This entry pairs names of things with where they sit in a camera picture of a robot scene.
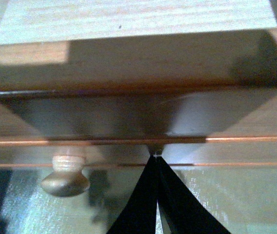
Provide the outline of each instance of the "glass panel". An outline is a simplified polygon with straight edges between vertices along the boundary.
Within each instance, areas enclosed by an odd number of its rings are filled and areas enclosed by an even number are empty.
[[[201,204],[233,234],[277,233],[277,167],[175,167]],[[40,188],[52,169],[0,170],[0,233],[105,234],[142,168],[85,170],[91,188],[57,198]],[[157,233],[161,233],[157,219]]]

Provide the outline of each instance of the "wooden panel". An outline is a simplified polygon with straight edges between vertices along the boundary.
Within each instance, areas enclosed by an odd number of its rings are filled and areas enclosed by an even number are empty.
[[[0,44],[272,27],[269,0],[10,0]]]
[[[0,91],[208,85],[277,86],[277,29],[0,46]]]
[[[6,101],[0,136],[277,136],[277,89]],[[81,147],[89,163],[145,163],[147,146]],[[0,163],[50,163],[66,147],[2,147]],[[164,146],[169,163],[277,162],[277,142]]]

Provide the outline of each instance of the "wooden trim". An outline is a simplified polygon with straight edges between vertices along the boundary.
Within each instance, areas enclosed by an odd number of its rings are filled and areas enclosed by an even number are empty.
[[[128,164],[91,164],[85,168],[92,169],[122,169],[144,167],[144,163],[128,163]],[[171,163],[171,167],[277,167],[277,162],[230,162],[230,163]],[[52,167],[52,164],[0,164],[0,168],[36,168],[36,167]]]
[[[233,143],[277,141],[277,136],[156,136],[142,138],[92,138],[92,137],[60,137],[53,139],[13,137],[0,138],[0,147],[16,146],[94,146],[94,145],[154,145],[154,144],[186,144],[186,143]]]

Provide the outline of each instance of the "light wood surface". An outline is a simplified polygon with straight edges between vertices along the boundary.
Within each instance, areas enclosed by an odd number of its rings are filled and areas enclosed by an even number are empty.
[[[0,44],[272,27],[269,0],[0,0]]]

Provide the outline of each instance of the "wooden knob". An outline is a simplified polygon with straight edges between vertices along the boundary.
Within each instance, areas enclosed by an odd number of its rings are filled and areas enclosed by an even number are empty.
[[[54,171],[41,182],[41,187],[48,194],[59,197],[76,196],[90,187],[89,180],[82,174],[84,157],[54,156],[52,163]]]

